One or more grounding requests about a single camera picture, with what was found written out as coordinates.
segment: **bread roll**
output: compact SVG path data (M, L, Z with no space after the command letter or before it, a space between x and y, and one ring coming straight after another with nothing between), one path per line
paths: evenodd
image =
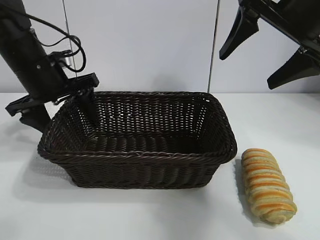
M297 206L275 157L267 150L250 148L242 154L241 164L252 213L273 224L289 221Z

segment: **bread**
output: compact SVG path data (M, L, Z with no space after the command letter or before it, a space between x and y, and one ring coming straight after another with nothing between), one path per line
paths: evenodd
M242 154L241 164L252 213L273 224L289 221L297 206L275 157L267 150L250 148Z

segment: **woven texture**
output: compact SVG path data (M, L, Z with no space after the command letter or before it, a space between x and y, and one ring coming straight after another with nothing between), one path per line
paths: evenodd
M105 91L92 100L98 125L73 98L38 145L79 187L203 187L237 153L227 116L210 94Z

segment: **white table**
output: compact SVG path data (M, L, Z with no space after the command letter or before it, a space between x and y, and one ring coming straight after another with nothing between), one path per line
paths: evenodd
M238 142L236 159L251 147L278 159L298 206L278 227L250 215L234 160L201 189L74 186L61 168L37 156L41 134L5 111L22 96L0 94L1 240L319 239L320 94L216 95Z

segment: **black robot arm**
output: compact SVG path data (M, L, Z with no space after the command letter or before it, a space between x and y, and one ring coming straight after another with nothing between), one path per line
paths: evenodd
M263 19L300 45L298 51L269 79L270 89L320 74L319 0L238 0L232 30L220 50L226 59L241 43L259 31Z
M66 38L71 39L78 50L52 52L47 55L41 42L31 28L30 19L53 27ZM72 69L67 59L81 52L81 69ZM0 0L0 54L15 73L29 95L10 103L6 110L10 115L21 113L20 121L43 132L50 117L44 103L59 103L61 100L76 96L83 102L83 108L94 121L94 105L90 105L90 95L99 80L94 73L68 78L63 70L67 67L74 72L81 72L86 65L86 56L80 40L60 28L39 18L26 14L21 0Z

